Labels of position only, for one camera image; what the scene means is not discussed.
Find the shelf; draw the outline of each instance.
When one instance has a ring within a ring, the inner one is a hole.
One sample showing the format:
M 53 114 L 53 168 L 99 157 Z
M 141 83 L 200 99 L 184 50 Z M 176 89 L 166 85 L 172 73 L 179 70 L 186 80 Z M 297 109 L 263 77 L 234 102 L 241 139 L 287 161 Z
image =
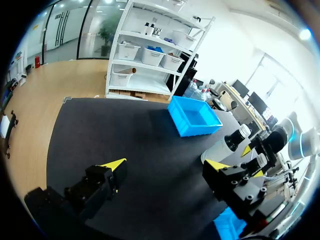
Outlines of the shelf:
M 169 70 L 169 69 L 165 69 L 161 65 L 152 66 L 152 65 L 144 64 L 139 59 L 135 59 L 135 60 L 132 60 L 132 61 L 131 60 L 118 59 L 118 54 L 116 54 L 114 56 L 114 60 L 112 61 L 112 64 L 128 65 L 128 66 L 137 67 L 137 68 L 151 69 L 151 70 L 155 70 L 155 71 L 159 71 L 159 72 L 163 72 L 163 73 L 167 73 L 167 74 L 174 74 L 176 76 L 180 76 L 181 75 L 181 73 L 179 73 L 177 71 L 172 71 L 172 70 Z
M 146 99 L 141 99 L 141 98 L 134 97 L 134 96 L 127 96 L 127 95 L 117 94 L 117 93 L 114 93 L 114 92 L 109 92 L 105 97 L 107 99 L 129 99 L 129 100 L 136 100 L 136 101 L 148 101 Z
M 170 96 L 171 92 L 166 83 L 162 80 L 151 78 L 143 78 L 138 75 L 133 75 L 127 86 L 109 86 L 112 90 L 127 90 L 151 94 L 162 94 Z
M 163 7 L 163 6 L 155 4 L 153 2 L 144 1 L 144 0 L 134 0 L 133 7 L 143 9 L 143 10 L 149 10 L 151 12 L 164 15 L 164 16 L 171 18 L 173 20 L 176 20 L 184 25 L 187 25 L 190 28 L 200 29 L 202 31 L 206 30 L 203 26 L 201 26 L 197 22 L 192 21 L 187 16 L 184 16 L 179 12 L 173 11 L 169 8 Z
M 156 42 L 156 43 L 159 43 L 159 44 L 162 44 L 162 45 L 166 45 L 166 46 L 169 46 L 173 49 L 178 49 L 179 51 L 181 52 L 184 52 L 184 53 L 187 53 L 189 55 L 192 55 L 192 51 L 189 51 L 188 49 L 185 49 L 184 47 L 182 46 L 178 46 L 178 45 L 175 45 L 171 42 L 168 42 L 168 41 L 165 41 L 163 39 L 160 39 L 160 38 L 156 38 L 154 36 L 147 36 L 147 35 L 143 35 L 141 33 L 138 33 L 138 32 L 133 32 L 133 31 L 120 31 L 120 35 L 125 35 L 125 36 L 131 36 L 131 37 L 135 37 L 135 38 L 140 38 L 140 39 L 146 39 L 146 40 L 150 40 L 150 41 L 153 41 L 153 42 Z

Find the blue bin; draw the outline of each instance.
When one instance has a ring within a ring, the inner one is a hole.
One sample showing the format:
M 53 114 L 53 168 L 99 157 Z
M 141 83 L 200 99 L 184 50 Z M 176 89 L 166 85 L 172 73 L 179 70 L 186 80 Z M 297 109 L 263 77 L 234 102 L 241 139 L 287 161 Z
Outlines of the blue bin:
M 168 110 L 181 137 L 213 134 L 223 126 L 204 101 L 173 96 Z
M 234 212 L 227 207 L 213 220 L 221 240 L 237 240 L 247 225 L 244 220 L 238 219 Z

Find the potted plant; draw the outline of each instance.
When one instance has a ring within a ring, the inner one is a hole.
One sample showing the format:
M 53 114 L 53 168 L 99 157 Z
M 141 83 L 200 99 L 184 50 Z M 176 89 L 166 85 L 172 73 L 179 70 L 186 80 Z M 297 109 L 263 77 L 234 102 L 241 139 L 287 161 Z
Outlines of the potted plant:
M 107 56 L 111 49 L 121 14 L 121 11 L 115 11 L 101 24 L 102 27 L 100 28 L 99 35 L 104 40 L 104 45 L 101 46 L 101 56 L 103 57 Z

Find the white storage bin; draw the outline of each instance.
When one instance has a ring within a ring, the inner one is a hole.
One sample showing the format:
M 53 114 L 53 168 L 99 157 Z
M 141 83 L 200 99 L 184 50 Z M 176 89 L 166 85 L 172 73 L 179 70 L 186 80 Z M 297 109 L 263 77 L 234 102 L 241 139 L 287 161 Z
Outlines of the white storage bin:
M 160 61 L 166 55 L 165 53 L 153 51 L 147 48 L 143 48 L 142 58 L 141 61 L 144 64 L 152 65 L 152 66 L 159 66 Z
M 165 55 L 161 60 L 161 65 L 164 69 L 169 69 L 172 71 L 178 71 L 180 65 L 184 62 L 180 57 L 174 57 L 171 55 Z
M 122 44 L 119 43 L 119 54 L 118 58 L 119 59 L 124 59 L 124 60 L 134 60 L 140 46 L 135 46 L 131 44 Z
M 173 30 L 172 40 L 176 45 L 189 49 L 196 39 L 182 31 Z
M 112 71 L 110 85 L 111 86 L 126 87 L 129 83 L 129 80 L 132 75 L 133 75 L 133 73 L 124 74 L 124 73 L 116 73 L 116 72 Z

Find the black work surface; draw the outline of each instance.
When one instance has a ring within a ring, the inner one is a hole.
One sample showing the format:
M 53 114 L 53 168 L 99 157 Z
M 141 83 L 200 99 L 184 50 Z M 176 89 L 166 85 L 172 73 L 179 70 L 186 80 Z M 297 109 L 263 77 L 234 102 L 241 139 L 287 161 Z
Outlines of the black work surface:
M 203 179 L 198 157 L 239 124 L 217 110 L 223 127 L 216 133 L 180 137 L 167 106 L 124 99 L 66 101 L 49 145 L 47 185 L 63 194 L 87 167 L 127 158 L 128 175 L 118 194 L 86 224 L 126 240 L 219 238 L 212 221 L 226 204 Z M 248 143 L 245 139 L 224 162 L 238 163 Z

